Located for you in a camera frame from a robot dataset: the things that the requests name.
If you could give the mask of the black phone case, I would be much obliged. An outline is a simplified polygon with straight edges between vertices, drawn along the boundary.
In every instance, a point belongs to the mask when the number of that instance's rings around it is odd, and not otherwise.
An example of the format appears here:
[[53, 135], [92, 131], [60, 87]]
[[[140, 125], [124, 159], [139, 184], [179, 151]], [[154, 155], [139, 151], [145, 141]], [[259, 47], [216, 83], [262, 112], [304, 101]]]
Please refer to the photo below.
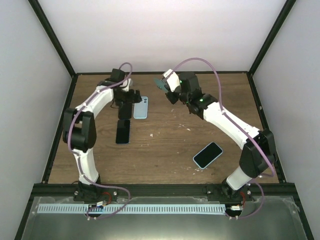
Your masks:
[[132, 117], [132, 103], [123, 103], [118, 107], [118, 119], [119, 120], [129, 120]]

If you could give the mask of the dark green phone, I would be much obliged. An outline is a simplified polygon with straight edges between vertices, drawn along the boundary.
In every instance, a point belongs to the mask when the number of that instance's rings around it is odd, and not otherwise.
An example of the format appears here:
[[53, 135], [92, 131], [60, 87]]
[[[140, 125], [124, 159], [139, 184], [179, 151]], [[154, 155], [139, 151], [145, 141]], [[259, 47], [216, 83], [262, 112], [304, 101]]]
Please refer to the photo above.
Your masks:
[[154, 78], [154, 82], [158, 89], [164, 91], [165, 93], [168, 92], [168, 89], [166, 88], [166, 83], [162, 79]]

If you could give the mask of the blue phone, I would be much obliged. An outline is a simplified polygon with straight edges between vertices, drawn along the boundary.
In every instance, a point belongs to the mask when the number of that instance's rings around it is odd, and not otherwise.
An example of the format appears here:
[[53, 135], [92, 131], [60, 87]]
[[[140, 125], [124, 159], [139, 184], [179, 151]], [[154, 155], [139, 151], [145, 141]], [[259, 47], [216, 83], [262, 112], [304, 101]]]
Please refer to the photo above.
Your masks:
[[116, 129], [116, 144], [128, 144], [130, 141], [130, 125], [131, 121], [129, 119], [119, 119], [117, 121]]

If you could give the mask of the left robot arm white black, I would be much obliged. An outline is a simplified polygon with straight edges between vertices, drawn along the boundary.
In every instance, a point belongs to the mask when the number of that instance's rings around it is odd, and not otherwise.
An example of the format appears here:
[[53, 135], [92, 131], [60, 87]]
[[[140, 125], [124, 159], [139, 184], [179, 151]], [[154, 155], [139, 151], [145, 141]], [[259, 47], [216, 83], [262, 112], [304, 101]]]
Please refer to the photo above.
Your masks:
[[114, 68], [110, 77], [99, 82], [93, 93], [75, 108], [67, 108], [63, 114], [63, 142], [73, 154], [78, 168], [78, 198], [97, 202], [103, 192], [100, 175], [94, 160], [97, 140], [95, 119], [103, 108], [117, 99], [138, 103], [140, 92], [130, 88], [132, 72]]

